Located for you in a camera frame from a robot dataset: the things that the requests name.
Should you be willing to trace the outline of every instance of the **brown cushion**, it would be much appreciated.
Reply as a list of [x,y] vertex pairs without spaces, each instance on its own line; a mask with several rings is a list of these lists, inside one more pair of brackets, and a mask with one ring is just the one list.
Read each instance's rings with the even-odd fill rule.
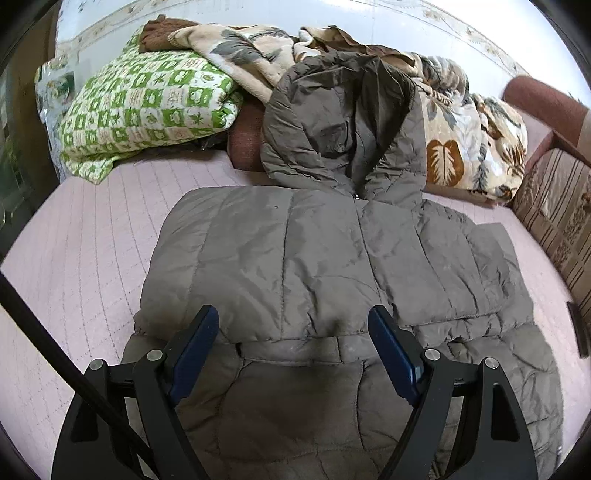
[[261,127],[265,106],[244,92],[244,103],[228,130],[228,156],[237,170],[265,171],[261,163]]
[[512,79],[505,88],[503,99],[541,120],[573,145],[579,144],[589,109],[577,100],[526,76]]
[[552,149],[525,176],[513,210],[563,276],[591,336],[591,168]]

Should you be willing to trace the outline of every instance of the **bed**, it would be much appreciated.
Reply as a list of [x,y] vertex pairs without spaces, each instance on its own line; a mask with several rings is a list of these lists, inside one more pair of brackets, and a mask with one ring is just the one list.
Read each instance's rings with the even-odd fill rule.
[[[175,149],[123,163],[98,186],[70,178],[23,230],[2,271],[82,371],[93,358],[118,363],[134,331],[133,315],[167,213],[189,190],[250,184],[271,180],[264,173],[234,170],[221,151]],[[566,309],[570,293],[509,209],[429,198],[476,223],[502,223],[511,236],[535,304],[535,321],[560,371],[564,457],[591,409],[591,363],[577,352]],[[2,314],[0,421],[45,480],[73,393]]]

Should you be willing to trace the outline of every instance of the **green checkered pillow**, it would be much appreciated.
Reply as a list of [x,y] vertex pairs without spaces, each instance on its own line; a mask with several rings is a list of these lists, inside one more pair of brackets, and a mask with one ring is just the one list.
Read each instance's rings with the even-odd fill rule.
[[192,51],[139,53],[139,32],[89,79],[61,123],[61,157],[101,182],[117,160],[195,140],[232,125],[242,96],[224,72]]

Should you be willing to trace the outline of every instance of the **pillow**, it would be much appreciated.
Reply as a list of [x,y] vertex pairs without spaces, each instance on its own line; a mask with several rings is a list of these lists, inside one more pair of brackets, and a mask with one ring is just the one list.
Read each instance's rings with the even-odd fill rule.
[[418,86],[426,119],[427,190],[450,197],[457,197],[450,189],[463,190],[462,199],[478,203],[512,200],[523,180],[527,149],[520,115],[494,98],[472,95],[458,105]]
[[145,148],[226,130],[242,103],[236,83],[197,53],[139,53],[138,43],[139,32],[86,82],[61,123],[62,159],[93,183]]
[[563,276],[591,338],[591,168],[550,150],[525,176],[513,210]]

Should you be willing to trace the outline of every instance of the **screw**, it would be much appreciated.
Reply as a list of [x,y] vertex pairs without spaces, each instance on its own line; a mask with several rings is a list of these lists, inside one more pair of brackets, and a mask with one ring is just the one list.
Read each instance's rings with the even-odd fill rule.
[[103,366],[103,361],[100,358],[97,358],[88,364],[88,368],[91,370],[98,370]]
[[150,350],[146,356],[148,357],[148,360],[155,362],[162,358],[162,350]]
[[427,350],[425,350],[425,357],[429,360],[436,362],[441,358],[441,354],[439,353],[439,350],[435,350],[434,348],[428,348]]
[[499,368],[499,362],[496,360],[496,358],[493,357],[488,357],[486,360],[484,360],[484,364],[488,367],[488,368],[492,368],[493,370],[496,370],[497,368]]

